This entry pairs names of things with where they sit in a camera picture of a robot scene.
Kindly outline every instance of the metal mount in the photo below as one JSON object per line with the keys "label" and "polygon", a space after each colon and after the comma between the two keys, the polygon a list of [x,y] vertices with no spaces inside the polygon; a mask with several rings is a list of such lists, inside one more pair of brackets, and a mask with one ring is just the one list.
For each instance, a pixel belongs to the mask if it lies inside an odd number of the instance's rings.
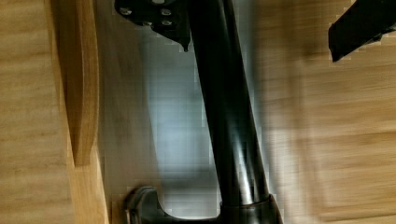
{"label": "metal mount", "polygon": [[188,51],[191,36],[187,3],[188,0],[117,0],[115,8],[128,21],[150,26]]}

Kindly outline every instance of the wood grain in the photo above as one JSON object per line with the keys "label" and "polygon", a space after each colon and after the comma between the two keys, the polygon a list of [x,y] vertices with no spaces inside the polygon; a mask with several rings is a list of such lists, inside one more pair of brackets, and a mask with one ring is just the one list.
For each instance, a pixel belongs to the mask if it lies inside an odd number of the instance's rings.
{"label": "wood grain", "polygon": [[99,71],[92,0],[53,0],[54,34],[64,84],[64,97],[74,164],[88,165],[97,135]]}
{"label": "wood grain", "polygon": [[122,222],[122,202],[140,186],[160,192],[135,26],[112,1],[95,1],[100,65],[98,151],[110,223]]}
{"label": "wood grain", "polygon": [[44,1],[0,2],[0,223],[74,223]]}
{"label": "wood grain", "polygon": [[293,223],[396,220],[395,35],[332,63],[327,32],[350,6],[257,2],[267,138]]}
{"label": "wood grain", "polygon": [[74,153],[70,139],[69,123],[67,120],[66,103],[64,99],[64,84],[62,80],[61,62],[59,60],[60,52],[59,35],[56,34],[56,23],[54,15],[53,4],[57,4],[56,0],[47,0],[48,20],[49,20],[49,35],[52,41],[52,61],[53,61],[53,75],[57,83],[57,93],[60,102],[61,122],[64,131],[63,144],[67,151],[67,171],[69,174],[69,186],[72,196],[72,202],[75,212],[75,223],[81,224],[99,224],[108,223],[108,215],[105,202],[105,194],[103,189],[102,171],[99,163],[99,155],[97,150],[97,138],[93,140],[93,146],[90,150],[90,163],[83,166],[75,165]]}

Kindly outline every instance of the bolt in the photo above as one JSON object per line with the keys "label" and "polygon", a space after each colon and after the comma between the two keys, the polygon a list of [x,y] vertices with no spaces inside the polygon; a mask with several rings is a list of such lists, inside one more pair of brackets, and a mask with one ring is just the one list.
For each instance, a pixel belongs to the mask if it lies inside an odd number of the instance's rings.
{"label": "bolt", "polygon": [[172,22],[171,21],[163,21],[163,25],[166,25],[166,26],[172,25]]}
{"label": "bolt", "polygon": [[170,15],[172,15],[172,11],[169,9],[163,8],[163,9],[161,9],[161,14],[163,16],[170,16]]}
{"label": "bolt", "polygon": [[152,25],[152,22],[150,22],[150,21],[143,21],[143,24],[144,24],[144,25],[147,25],[147,26],[150,26],[150,25]]}
{"label": "bolt", "polygon": [[120,14],[124,16],[129,16],[132,14],[132,10],[129,9],[128,7],[120,7]]}
{"label": "bolt", "polygon": [[160,5],[160,4],[164,4],[165,0],[151,0],[152,3],[156,4],[156,5]]}

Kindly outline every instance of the metal bracket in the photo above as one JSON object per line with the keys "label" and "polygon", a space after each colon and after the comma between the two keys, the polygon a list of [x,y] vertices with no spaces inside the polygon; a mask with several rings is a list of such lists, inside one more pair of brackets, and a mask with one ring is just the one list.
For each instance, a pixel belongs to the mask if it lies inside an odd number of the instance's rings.
{"label": "metal bracket", "polygon": [[329,29],[332,60],[337,62],[355,49],[395,31],[395,12],[394,0],[357,0]]}
{"label": "metal bracket", "polygon": [[188,51],[191,41],[187,0],[116,0],[115,8],[125,19],[179,43]]}

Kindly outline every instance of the black plastic part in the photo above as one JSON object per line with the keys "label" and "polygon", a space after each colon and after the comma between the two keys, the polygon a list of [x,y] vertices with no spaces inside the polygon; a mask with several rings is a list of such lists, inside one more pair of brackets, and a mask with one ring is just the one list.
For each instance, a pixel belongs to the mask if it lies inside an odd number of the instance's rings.
{"label": "black plastic part", "polygon": [[396,23],[395,0],[357,0],[329,29],[329,48],[332,60],[359,47],[381,39],[394,31]]}
{"label": "black plastic part", "polygon": [[220,206],[218,217],[208,219],[183,219],[163,211],[154,188],[143,187],[131,193],[124,204],[125,224],[282,224],[273,197],[262,203],[245,206]]}
{"label": "black plastic part", "polygon": [[[176,41],[187,51],[191,42],[187,3],[188,0],[168,0],[157,6],[149,0],[116,0],[115,9],[136,25],[150,24],[154,32]],[[130,14],[122,14],[122,8],[131,10]],[[163,15],[162,9],[170,10],[171,15]]]}

